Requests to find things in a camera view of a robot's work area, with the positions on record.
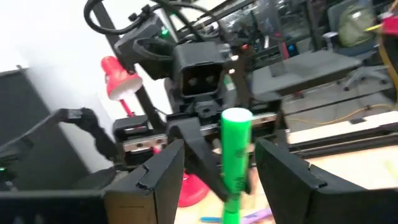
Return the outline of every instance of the wooden table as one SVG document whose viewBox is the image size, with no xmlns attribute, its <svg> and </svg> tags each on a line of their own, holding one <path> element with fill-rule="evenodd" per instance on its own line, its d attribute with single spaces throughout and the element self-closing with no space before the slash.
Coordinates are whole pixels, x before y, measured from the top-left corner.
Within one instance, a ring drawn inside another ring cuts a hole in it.
<svg viewBox="0 0 398 224">
<path fill-rule="evenodd" d="M 365 120 L 365 122 L 359 124 L 351 124 L 347 121 L 290 133 L 289 141 L 290 143 L 308 141 L 398 122 L 398 111 L 368 116 Z M 398 179 L 386 168 L 386 163 L 389 162 L 394 165 L 396 172 L 398 172 L 398 146 L 319 157 L 308 161 L 367 189 L 398 186 Z M 254 182 L 255 190 L 253 190 L 251 195 L 243 194 L 242 216 L 269 207 L 256 170 L 252 172 L 252 181 Z M 220 217 L 222 211 L 222 201 L 213 192 L 210 192 L 198 204 L 187 208 L 179 208 L 175 223 L 202 223 L 200 217 Z M 275 223 L 275 221 L 270 217 L 258 223 L 271 224 Z"/>
</svg>

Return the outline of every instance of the green highlighter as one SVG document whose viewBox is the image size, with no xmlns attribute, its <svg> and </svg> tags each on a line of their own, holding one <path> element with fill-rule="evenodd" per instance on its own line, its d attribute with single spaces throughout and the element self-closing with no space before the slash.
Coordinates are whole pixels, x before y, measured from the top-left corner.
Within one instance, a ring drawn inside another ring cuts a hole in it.
<svg viewBox="0 0 398 224">
<path fill-rule="evenodd" d="M 233 194 L 224 204 L 224 224 L 239 224 L 240 195 L 246 183 L 246 149 L 251 140 L 252 120 L 253 114 L 244 108 L 229 108 L 221 114 L 223 180 Z"/>
</svg>

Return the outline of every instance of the wire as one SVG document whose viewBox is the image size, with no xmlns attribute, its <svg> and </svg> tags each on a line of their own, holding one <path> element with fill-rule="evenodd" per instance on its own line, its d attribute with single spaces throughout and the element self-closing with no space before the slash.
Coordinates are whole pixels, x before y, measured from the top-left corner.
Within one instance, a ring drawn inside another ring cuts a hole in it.
<svg viewBox="0 0 398 224">
<path fill-rule="evenodd" d="M 388 9 L 388 12 L 392 12 L 397 6 L 398 6 L 398 1 L 395 0 L 395 1 L 391 4 L 390 8 Z"/>
<path fill-rule="evenodd" d="M 128 25 L 127 27 L 125 27 L 123 29 L 109 29 L 109 28 L 100 27 L 93 22 L 93 20 L 90 16 L 90 13 L 94 9 L 94 7 L 102 1 L 103 0 L 88 0 L 87 3 L 85 4 L 84 10 L 83 10 L 84 18 L 85 18 L 87 25 L 90 28 L 92 28 L 93 30 L 99 32 L 100 34 L 104 34 L 104 35 L 126 34 L 130 31 L 132 31 L 133 29 L 135 29 L 136 27 L 138 27 L 144 21 L 143 17 L 139 16 L 135 22 L 133 22 L 132 24 Z"/>
<path fill-rule="evenodd" d="M 337 123 L 339 121 L 343 121 L 343 120 L 345 120 L 345 119 L 347 119 L 347 118 L 349 118 L 349 117 L 351 117 L 353 115 L 356 115 L 357 113 L 360 113 L 362 111 L 366 111 L 369 108 L 389 108 L 391 110 L 394 109 L 393 106 L 388 105 L 388 104 L 378 104 L 378 105 L 372 105 L 372 106 L 368 106 L 368 107 L 365 107 L 365 108 L 358 109 L 358 110 L 356 110 L 356 111 L 354 111 L 354 112 L 352 112 L 352 113 L 350 113 L 350 114 L 348 114 L 346 116 L 334 119 L 332 121 L 327 121 L 327 122 L 316 122 L 316 121 L 309 121 L 309 120 L 306 120 L 306 119 L 298 119 L 298 118 L 289 118 L 287 120 L 288 121 L 298 121 L 298 122 L 303 122 L 303 123 L 307 123 L 307 124 L 327 125 L 327 124 L 333 124 L 333 123 Z"/>
<path fill-rule="evenodd" d="M 158 108 L 156 108 L 156 107 L 154 107 L 154 108 L 155 108 L 155 110 L 156 110 L 157 112 L 161 113 L 162 115 L 167 116 L 167 113 L 161 111 L 160 109 L 158 109 Z"/>
<path fill-rule="evenodd" d="M 378 29 L 380 27 L 381 27 L 381 24 L 378 24 L 378 25 L 375 25 L 375 26 L 372 26 L 372 27 L 369 27 L 369 28 L 365 29 L 365 31 L 372 31 L 372 30 Z"/>
<path fill-rule="evenodd" d="M 87 3 L 85 4 L 84 10 L 83 10 L 84 18 L 85 18 L 87 25 L 90 28 L 92 28 L 93 30 L 99 32 L 100 34 L 123 35 L 123 34 L 126 34 L 130 31 L 132 31 L 136 27 L 139 27 L 146 20 L 146 14 L 141 13 L 140 15 L 138 15 L 137 20 L 135 22 L 133 22 L 132 24 L 128 25 L 127 27 L 125 27 L 123 29 L 109 29 L 109 28 L 100 27 L 93 22 L 93 20 L 91 19 L 90 13 L 94 9 L 94 7 L 102 1 L 103 0 L 88 0 Z M 157 5 L 152 6 L 150 8 L 150 10 L 149 10 L 150 13 L 152 13 L 160 8 L 164 8 L 168 11 L 171 11 L 181 20 L 181 22 L 183 22 L 186 25 L 186 27 L 189 29 L 189 31 L 193 35 L 195 35 L 195 37 L 197 38 L 197 41 L 205 41 L 204 38 L 200 35 L 199 31 L 197 29 L 195 29 L 189 23 L 188 19 L 183 14 L 181 14 L 181 12 L 178 9 L 173 7 L 173 5 L 175 5 L 175 4 L 170 4 L 169 2 L 164 2 L 163 0 L 151 0 L 151 1 L 156 2 Z"/>
<path fill-rule="evenodd" d="M 228 32 L 227 28 L 209 10 L 207 10 L 204 7 L 201 7 L 201 6 L 197 6 L 197 5 L 189 4 L 189 3 L 185 3 L 185 2 L 168 2 L 168 3 L 173 5 L 173 6 L 180 6 L 180 7 L 190 8 L 190 9 L 196 9 L 198 11 L 203 12 L 205 15 L 210 16 L 215 22 L 217 22 L 218 28 L 220 30 L 219 31 L 220 35 L 224 37 L 226 42 L 229 42 L 229 37 L 228 37 L 229 32 Z M 187 28 L 189 28 L 189 27 L 194 28 L 191 23 L 189 23 L 189 26 L 188 25 L 186 25 L 186 26 L 187 26 Z"/>
<path fill-rule="evenodd" d="M 184 4 L 180 2 L 165 2 L 163 0 L 151 0 L 153 2 L 156 2 L 157 4 L 161 5 L 166 11 L 172 12 L 177 16 L 182 23 L 188 28 L 188 30 L 195 35 L 197 38 L 197 41 L 204 42 L 204 38 L 200 35 L 199 31 L 192 26 L 192 24 L 188 21 L 188 19 L 174 6 L 183 6 L 183 7 L 188 7 L 184 6 Z"/>
<path fill-rule="evenodd" d="M 379 34 L 378 37 L 378 42 L 379 42 L 379 53 L 380 57 L 385 65 L 387 65 L 388 69 L 388 74 L 390 75 L 392 79 L 392 83 L 394 84 L 394 87 L 396 89 L 396 106 L 398 105 L 398 74 L 397 71 L 395 70 L 394 66 L 392 65 L 390 58 L 388 57 L 388 54 L 386 52 L 386 48 L 384 47 L 383 43 L 383 38 L 382 35 Z"/>
</svg>

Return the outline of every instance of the cable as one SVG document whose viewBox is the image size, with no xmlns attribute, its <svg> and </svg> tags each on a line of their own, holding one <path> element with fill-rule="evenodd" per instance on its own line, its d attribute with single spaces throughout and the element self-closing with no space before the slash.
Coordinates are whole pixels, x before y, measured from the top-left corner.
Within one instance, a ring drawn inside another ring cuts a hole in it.
<svg viewBox="0 0 398 224">
<path fill-rule="evenodd" d="M 207 10 L 201 6 L 197 6 L 197 5 L 189 4 L 189 3 L 185 3 L 185 2 L 169 2 L 169 4 L 171 4 L 173 6 L 180 6 L 180 7 L 190 8 L 190 9 L 196 9 L 198 11 L 203 12 L 205 15 L 210 16 L 215 22 L 217 22 L 218 28 L 220 30 L 219 31 L 220 35 L 224 37 L 225 41 L 229 42 L 229 37 L 227 35 L 229 32 L 228 32 L 227 28 L 209 10 Z M 190 27 L 194 28 L 191 23 L 189 23 L 189 26 L 188 25 L 186 25 L 186 26 L 187 26 L 187 28 L 190 28 Z"/>
<path fill-rule="evenodd" d="M 395 0 L 388 11 L 392 12 L 397 5 L 398 5 L 398 0 Z M 379 42 L 380 57 L 383 63 L 387 65 L 388 74 L 390 75 L 392 83 L 394 84 L 394 87 L 396 89 L 396 105 L 395 105 L 396 107 L 398 105 L 398 73 L 395 70 L 394 66 L 392 65 L 390 58 L 386 52 L 386 48 L 384 47 L 384 42 L 382 38 L 382 29 L 379 29 L 377 40 Z"/>
<path fill-rule="evenodd" d="M 151 0 L 153 2 L 156 2 L 157 4 L 161 5 L 166 11 L 172 12 L 177 16 L 182 23 L 188 28 L 188 30 L 195 35 L 197 38 L 197 41 L 204 42 L 204 38 L 200 35 L 199 31 L 194 28 L 191 23 L 188 21 L 188 19 L 174 6 L 183 6 L 182 3 L 180 2 L 165 2 L 163 0 Z"/>
<path fill-rule="evenodd" d="M 208 39 L 213 39 L 213 38 L 218 37 L 218 36 L 219 36 L 219 33 L 215 33 L 215 34 L 206 34 L 206 35 L 201 34 L 201 36 L 202 36 L 205 40 L 208 40 Z M 178 44 L 184 44 L 184 43 L 186 43 L 186 42 L 188 42 L 188 41 L 190 41 L 190 40 L 195 40 L 195 36 L 194 36 L 193 34 L 188 34 L 188 35 L 186 35 L 186 36 L 183 37 L 181 40 L 179 40 Z"/>
<path fill-rule="evenodd" d="M 349 118 L 349 117 L 351 117 L 351 116 L 353 116 L 353 115 L 356 115 L 356 114 L 359 113 L 359 112 L 368 110 L 369 108 L 381 108 L 381 107 L 383 107 L 383 108 L 389 108 L 389 109 L 391 109 L 391 110 L 394 109 L 393 106 L 388 105 L 388 104 L 378 104 L 378 105 L 372 105 L 372 106 L 368 106 L 368 107 L 365 107 L 365 108 L 358 109 L 358 110 L 356 110 L 356 111 L 354 111 L 354 112 L 352 112 L 352 113 L 350 113 L 350 114 L 348 114 L 348 115 L 346 115 L 346 116 L 343 116 L 343 117 L 341 117 L 341 118 L 334 119 L 334 120 L 332 120 L 332 121 L 327 121 L 327 122 L 316 122 L 316 121 L 309 121 L 309 120 L 306 120 L 306 119 L 298 119 L 298 118 L 289 118 L 289 119 L 287 119 L 287 120 L 288 120 L 288 121 L 298 121 L 298 122 L 303 122 L 303 123 L 308 123 L 308 124 L 327 125 L 327 124 L 333 124 L 333 123 L 337 123 L 337 122 L 339 122 L 339 121 L 345 120 L 345 119 L 347 119 L 347 118 Z"/>
<path fill-rule="evenodd" d="M 94 9 L 94 7 L 102 1 L 103 0 L 88 0 L 87 3 L 85 4 L 84 10 L 83 10 L 84 18 L 85 18 L 87 25 L 90 28 L 92 28 L 93 30 L 99 32 L 100 34 L 122 35 L 122 34 L 132 31 L 133 29 L 138 27 L 143 22 L 143 17 L 139 16 L 135 22 L 133 22 L 132 24 L 128 25 L 127 27 L 125 27 L 123 29 L 109 29 L 109 28 L 104 28 L 104 27 L 98 26 L 91 19 L 90 13 Z"/>
<path fill-rule="evenodd" d="M 130 31 L 132 31 L 136 27 L 140 26 L 146 19 L 146 14 L 144 12 L 142 12 L 141 14 L 138 15 L 135 22 L 133 22 L 132 24 L 128 25 L 127 27 L 125 27 L 123 29 L 109 29 L 109 28 L 100 27 L 93 22 L 93 20 L 91 19 L 90 13 L 94 9 L 94 7 L 102 1 L 103 0 L 88 0 L 87 3 L 85 4 L 84 10 L 83 10 L 84 18 L 85 18 L 87 25 L 90 26 L 90 28 L 92 28 L 93 30 L 99 32 L 100 34 L 123 35 L 123 34 L 126 34 Z M 154 1 L 158 4 L 150 7 L 150 10 L 149 10 L 150 13 L 152 13 L 160 8 L 165 8 L 166 10 L 173 12 L 181 20 L 181 22 L 183 22 L 187 26 L 189 31 L 195 35 L 195 37 L 197 38 L 197 41 L 204 41 L 203 37 L 199 34 L 199 31 L 196 30 L 192 25 L 190 25 L 188 19 L 183 14 L 181 14 L 181 12 L 178 9 L 174 8 L 172 4 L 164 2 L 163 0 L 151 0 L 151 1 Z"/>
<path fill-rule="evenodd" d="M 156 110 L 157 112 L 161 113 L 161 114 L 164 115 L 164 116 L 167 116 L 167 113 L 161 111 L 160 109 L 158 109 L 158 108 L 156 108 L 156 107 L 154 107 L 154 108 L 155 108 L 155 110 Z"/>
</svg>

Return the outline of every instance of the led light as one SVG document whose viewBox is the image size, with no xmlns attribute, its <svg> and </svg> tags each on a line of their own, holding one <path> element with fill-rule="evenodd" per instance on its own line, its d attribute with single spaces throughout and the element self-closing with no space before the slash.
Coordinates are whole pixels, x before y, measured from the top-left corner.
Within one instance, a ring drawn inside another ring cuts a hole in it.
<svg viewBox="0 0 398 224">
<path fill-rule="evenodd" d="M 167 29 L 162 30 L 162 35 L 167 35 L 167 34 L 169 34 L 169 31 Z"/>
<path fill-rule="evenodd" d="M 237 61 L 238 59 L 239 59 L 239 56 L 237 56 L 237 55 L 231 56 L 232 61 Z"/>
</svg>

